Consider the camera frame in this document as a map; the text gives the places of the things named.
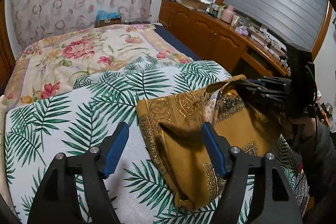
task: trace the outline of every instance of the white cloth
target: white cloth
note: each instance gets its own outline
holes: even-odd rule
[[[5,113],[7,106],[3,104],[5,96],[0,97],[0,194],[7,205],[15,213],[14,206],[12,203],[11,195],[6,182],[6,166],[4,158],[4,125],[5,125]]]

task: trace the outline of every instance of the navy blue sheet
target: navy blue sheet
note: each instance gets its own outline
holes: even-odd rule
[[[155,25],[155,32],[161,36],[165,41],[171,44],[179,52],[184,53],[185,55],[191,57],[193,60],[201,60],[198,55],[196,55],[191,49],[184,45],[180,40],[176,39],[168,30],[164,27]]]

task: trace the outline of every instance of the dark jacket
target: dark jacket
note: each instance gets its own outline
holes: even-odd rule
[[[315,205],[303,217],[304,224],[334,223],[336,214],[336,151],[329,128],[319,123],[316,134],[300,145],[309,194]]]

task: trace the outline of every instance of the person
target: person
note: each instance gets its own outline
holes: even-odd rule
[[[331,223],[336,210],[336,151],[329,128],[314,118],[281,119],[283,135],[292,138],[292,125],[304,124],[300,142],[303,170],[314,206],[303,216],[304,224]]]

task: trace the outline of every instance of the metal screw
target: metal screw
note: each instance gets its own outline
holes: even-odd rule
[[[240,152],[240,149],[239,147],[233,146],[231,147],[231,152],[234,154],[238,154]]]
[[[61,160],[61,159],[63,159],[63,157],[64,157],[64,154],[63,154],[63,153],[58,153],[58,154],[55,156],[55,158],[56,158],[57,160]]]
[[[91,147],[90,148],[90,153],[95,154],[99,151],[99,148],[97,146]]]
[[[266,158],[269,160],[273,160],[274,159],[274,155],[272,153],[267,153],[266,154]]]

